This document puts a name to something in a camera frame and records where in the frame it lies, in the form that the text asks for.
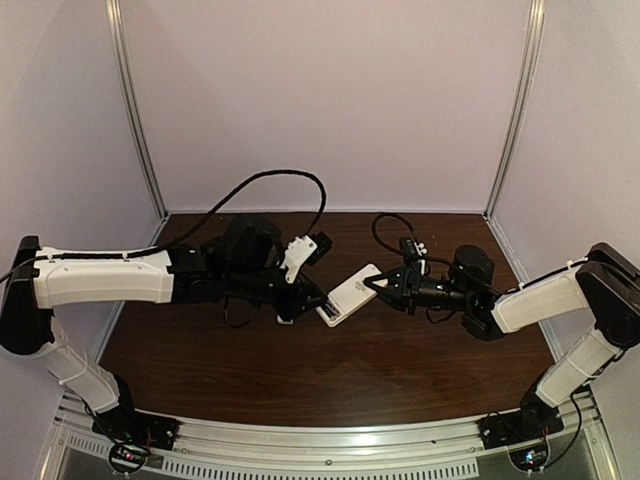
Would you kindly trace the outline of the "white remote control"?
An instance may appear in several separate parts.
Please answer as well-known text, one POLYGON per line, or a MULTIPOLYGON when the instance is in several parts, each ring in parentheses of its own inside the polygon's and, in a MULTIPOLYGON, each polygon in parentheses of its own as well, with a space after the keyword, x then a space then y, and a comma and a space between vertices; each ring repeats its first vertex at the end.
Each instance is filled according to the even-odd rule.
POLYGON ((328 293, 326 303, 333 303, 341 315, 334 318, 327 316, 323 308, 326 303, 317 307, 316 312, 329 328, 335 328, 376 297, 376 291, 366 287, 363 280, 378 273, 381 271, 377 266, 369 263, 328 293))

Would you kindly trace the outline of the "purple AAA battery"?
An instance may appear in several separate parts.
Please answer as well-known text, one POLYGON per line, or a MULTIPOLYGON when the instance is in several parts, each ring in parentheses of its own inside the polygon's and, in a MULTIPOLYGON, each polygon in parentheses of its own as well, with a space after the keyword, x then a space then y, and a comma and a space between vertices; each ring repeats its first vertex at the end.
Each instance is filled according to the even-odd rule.
POLYGON ((328 301, 323 306, 323 308, 324 308, 324 310, 326 312, 326 315, 331 317, 331 318, 338 317, 338 316, 341 315, 340 310, 333 303, 331 303, 330 301, 328 301))

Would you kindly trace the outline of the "white battery cover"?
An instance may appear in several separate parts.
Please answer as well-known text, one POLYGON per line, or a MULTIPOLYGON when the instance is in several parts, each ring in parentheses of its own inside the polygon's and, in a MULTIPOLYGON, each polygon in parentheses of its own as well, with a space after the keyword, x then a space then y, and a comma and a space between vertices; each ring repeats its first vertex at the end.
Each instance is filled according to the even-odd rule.
POLYGON ((286 319, 286 318, 283 318, 283 317, 281 317, 279 315, 277 316, 277 322, 279 324, 281 324, 281 325, 293 325, 294 324, 294 320, 286 319))

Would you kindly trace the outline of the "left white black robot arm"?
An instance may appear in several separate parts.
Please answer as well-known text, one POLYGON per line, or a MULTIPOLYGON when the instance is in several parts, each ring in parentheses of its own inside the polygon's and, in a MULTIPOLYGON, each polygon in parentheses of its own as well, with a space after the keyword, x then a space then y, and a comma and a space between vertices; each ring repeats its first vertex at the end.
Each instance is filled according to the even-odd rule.
POLYGON ((182 241, 140 251, 74 252, 43 247, 24 237, 12 270, 3 277, 1 345, 41 360, 65 388, 80 396, 123 444, 137 442, 144 424, 134 415, 125 382, 80 349, 54 319, 67 304, 138 301, 154 304, 248 302, 269 305, 292 323, 326 296, 302 269, 332 247, 323 232, 283 244, 269 220, 243 214, 224 233, 199 246, 182 241))

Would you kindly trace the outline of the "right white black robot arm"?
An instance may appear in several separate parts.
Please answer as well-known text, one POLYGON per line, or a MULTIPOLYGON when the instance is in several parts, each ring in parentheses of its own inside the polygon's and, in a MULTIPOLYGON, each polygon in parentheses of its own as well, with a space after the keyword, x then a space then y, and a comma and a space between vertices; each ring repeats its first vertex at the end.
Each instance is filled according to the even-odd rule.
POLYGON ((508 291, 493 287, 494 261, 478 246, 458 247, 441 280, 429 275, 436 258, 410 239, 400 242, 403 266, 369 276, 366 287, 395 310, 462 315, 474 337, 491 341, 547 319, 588 310, 593 326, 527 391, 513 419, 519 440, 535 440, 558 407, 639 343, 639 269, 605 242, 585 257, 508 291))

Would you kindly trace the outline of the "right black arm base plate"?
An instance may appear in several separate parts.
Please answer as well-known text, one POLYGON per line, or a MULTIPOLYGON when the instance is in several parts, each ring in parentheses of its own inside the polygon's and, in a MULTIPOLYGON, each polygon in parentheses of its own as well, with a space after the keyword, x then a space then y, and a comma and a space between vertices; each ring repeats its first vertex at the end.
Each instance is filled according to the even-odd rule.
POLYGON ((540 420, 531 411, 490 412, 476 422, 486 450, 542 439, 564 430, 558 413, 540 420))

